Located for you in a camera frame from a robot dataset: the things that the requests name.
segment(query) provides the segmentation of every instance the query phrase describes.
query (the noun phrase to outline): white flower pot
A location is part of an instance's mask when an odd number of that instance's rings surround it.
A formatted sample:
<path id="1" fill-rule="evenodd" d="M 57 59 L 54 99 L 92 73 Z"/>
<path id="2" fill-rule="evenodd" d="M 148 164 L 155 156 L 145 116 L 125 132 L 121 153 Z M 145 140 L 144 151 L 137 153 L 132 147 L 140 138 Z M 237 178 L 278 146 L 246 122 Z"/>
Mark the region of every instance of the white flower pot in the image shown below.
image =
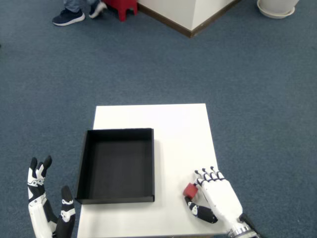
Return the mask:
<path id="1" fill-rule="evenodd" d="M 265 16 L 285 18 L 295 12 L 299 0 L 258 0 L 258 8 Z"/>

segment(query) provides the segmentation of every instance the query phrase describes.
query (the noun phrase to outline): white table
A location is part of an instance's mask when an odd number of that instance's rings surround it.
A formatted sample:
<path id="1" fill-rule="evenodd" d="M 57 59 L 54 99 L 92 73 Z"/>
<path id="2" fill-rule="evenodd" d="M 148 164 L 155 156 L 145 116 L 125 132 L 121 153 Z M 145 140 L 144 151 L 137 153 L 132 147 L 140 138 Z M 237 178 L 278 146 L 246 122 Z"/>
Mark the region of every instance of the white table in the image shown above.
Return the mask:
<path id="1" fill-rule="evenodd" d="M 94 129 L 154 129 L 155 202 L 82 205 L 79 238 L 214 235 L 223 224 L 194 217 L 182 192 L 194 170 L 217 166 L 205 104 L 97 106 Z M 207 205 L 199 192 L 195 201 Z"/>

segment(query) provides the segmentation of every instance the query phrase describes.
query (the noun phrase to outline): jeans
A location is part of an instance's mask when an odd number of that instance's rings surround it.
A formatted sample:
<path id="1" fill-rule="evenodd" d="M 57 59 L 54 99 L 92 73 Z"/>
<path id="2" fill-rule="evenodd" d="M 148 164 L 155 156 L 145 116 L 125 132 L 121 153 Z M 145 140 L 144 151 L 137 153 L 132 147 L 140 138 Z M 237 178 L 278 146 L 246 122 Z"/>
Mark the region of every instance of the jeans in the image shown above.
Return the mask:
<path id="1" fill-rule="evenodd" d="M 80 1 L 81 0 L 64 0 L 64 6 L 72 12 L 78 12 L 80 10 Z M 86 0 L 89 5 L 92 5 L 96 0 Z"/>

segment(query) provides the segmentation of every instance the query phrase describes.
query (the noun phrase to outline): black sneaker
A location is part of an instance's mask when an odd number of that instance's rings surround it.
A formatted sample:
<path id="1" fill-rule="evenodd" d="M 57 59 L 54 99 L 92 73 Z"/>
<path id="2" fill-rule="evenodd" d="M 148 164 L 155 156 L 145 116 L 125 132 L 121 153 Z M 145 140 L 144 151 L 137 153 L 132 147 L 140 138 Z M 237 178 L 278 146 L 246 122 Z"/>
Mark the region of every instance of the black sneaker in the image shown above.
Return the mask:
<path id="1" fill-rule="evenodd" d="M 94 4 L 91 5 L 91 10 L 89 12 L 89 17 L 91 19 L 99 16 L 99 14 L 104 10 L 107 9 L 107 5 L 100 0 L 97 0 Z"/>
<path id="2" fill-rule="evenodd" d="M 67 8 L 61 11 L 60 15 L 53 18 L 52 22 L 56 26 L 67 26 L 76 22 L 83 21 L 85 19 L 85 14 L 79 10 L 74 13 Z"/>

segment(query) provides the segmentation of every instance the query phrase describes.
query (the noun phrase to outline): black box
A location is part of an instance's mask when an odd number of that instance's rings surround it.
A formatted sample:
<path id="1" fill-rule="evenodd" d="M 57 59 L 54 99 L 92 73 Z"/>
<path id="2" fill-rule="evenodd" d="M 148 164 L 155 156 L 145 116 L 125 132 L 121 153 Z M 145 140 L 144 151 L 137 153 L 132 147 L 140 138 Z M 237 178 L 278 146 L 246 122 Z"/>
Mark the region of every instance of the black box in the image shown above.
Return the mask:
<path id="1" fill-rule="evenodd" d="M 88 130 L 77 182 L 81 204 L 154 202 L 154 130 Z"/>

